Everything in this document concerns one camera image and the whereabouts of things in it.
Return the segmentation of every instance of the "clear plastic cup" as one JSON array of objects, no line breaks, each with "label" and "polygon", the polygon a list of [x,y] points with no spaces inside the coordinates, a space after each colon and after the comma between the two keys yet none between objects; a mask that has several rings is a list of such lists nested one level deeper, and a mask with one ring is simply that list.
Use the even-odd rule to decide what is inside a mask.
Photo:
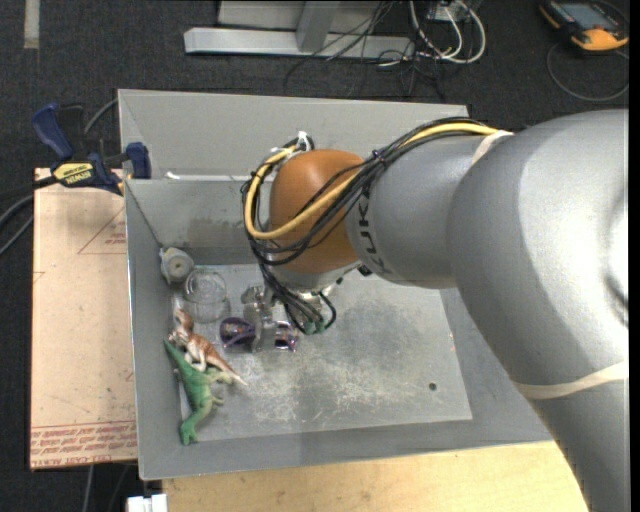
[{"label": "clear plastic cup", "polygon": [[187,313],[198,323],[212,323],[230,314],[226,283],[214,270],[193,270],[184,283],[182,295]]}]

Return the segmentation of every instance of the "orange device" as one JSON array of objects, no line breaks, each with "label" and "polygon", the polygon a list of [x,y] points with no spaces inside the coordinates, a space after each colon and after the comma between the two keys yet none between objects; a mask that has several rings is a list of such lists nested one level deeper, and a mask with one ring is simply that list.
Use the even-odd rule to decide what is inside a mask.
[{"label": "orange device", "polygon": [[558,2],[539,0],[547,21],[582,50],[608,52],[629,42],[622,13],[598,2]]}]

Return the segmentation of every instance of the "yellow cable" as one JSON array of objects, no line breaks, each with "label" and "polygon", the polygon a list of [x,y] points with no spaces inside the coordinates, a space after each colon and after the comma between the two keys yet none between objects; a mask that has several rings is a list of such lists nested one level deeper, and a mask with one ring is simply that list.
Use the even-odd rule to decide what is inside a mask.
[{"label": "yellow cable", "polygon": [[[406,142],[404,142],[400,147],[410,144],[412,142],[415,142],[417,140],[420,140],[424,137],[436,135],[438,133],[451,132],[451,131],[453,132],[463,131],[463,132],[469,132],[476,135],[491,135],[492,133],[495,133],[498,130],[496,128],[489,128],[486,126],[475,125],[470,123],[462,123],[462,122],[443,124],[439,126],[433,126],[431,128],[425,128],[424,130],[422,130],[421,132],[417,133],[416,135],[408,139]],[[338,185],[336,188],[328,192],[326,195],[322,196],[322,198],[319,198],[309,208],[307,208],[306,210],[301,212],[299,215],[291,219],[284,226],[281,226],[278,229],[274,229],[272,231],[258,231],[253,226],[253,219],[251,218],[253,198],[258,188],[258,182],[261,181],[263,174],[266,172],[266,170],[272,163],[277,162],[278,160],[281,160],[284,157],[284,153],[288,153],[288,152],[283,151],[281,153],[278,153],[264,162],[264,164],[256,172],[256,175],[254,176],[253,180],[251,181],[251,185],[249,186],[249,191],[247,192],[247,198],[245,201],[245,208],[244,208],[244,223],[249,234],[253,238],[258,240],[273,240],[281,237],[282,235],[289,233],[290,231],[293,231],[300,224],[306,221],[309,217],[315,214],[318,210],[324,208],[325,206],[330,204],[335,198],[337,198],[340,195],[340,193],[345,188],[347,188],[349,183],[351,183],[351,181],[357,176],[357,173],[356,173],[350,178],[348,178],[347,180],[343,181],[340,185]]]}]

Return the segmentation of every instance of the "orange toy dinosaur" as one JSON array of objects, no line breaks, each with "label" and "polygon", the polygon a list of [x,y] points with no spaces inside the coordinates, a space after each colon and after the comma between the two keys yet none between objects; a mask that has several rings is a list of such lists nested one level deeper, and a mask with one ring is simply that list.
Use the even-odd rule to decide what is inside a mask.
[{"label": "orange toy dinosaur", "polygon": [[220,357],[213,344],[204,336],[193,332],[193,318],[182,308],[177,308],[175,318],[179,326],[169,335],[169,339],[176,345],[186,349],[184,358],[193,367],[203,372],[207,364],[227,372],[233,380],[247,386],[245,380],[238,375],[229,364]]}]

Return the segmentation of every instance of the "green toy dinosaur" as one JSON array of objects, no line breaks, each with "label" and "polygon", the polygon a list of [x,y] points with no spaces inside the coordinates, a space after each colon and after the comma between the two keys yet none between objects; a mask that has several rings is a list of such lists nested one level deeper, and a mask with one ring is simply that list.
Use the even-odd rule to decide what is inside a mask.
[{"label": "green toy dinosaur", "polygon": [[184,359],[184,353],[175,348],[167,340],[164,346],[171,359],[175,362],[180,372],[184,390],[191,406],[191,415],[180,425],[180,439],[185,446],[192,441],[198,441],[196,425],[206,418],[213,410],[214,405],[222,405],[224,401],[211,393],[211,385],[214,382],[231,384],[231,376],[217,368],[208,368],[205,372],[196,370]]}]

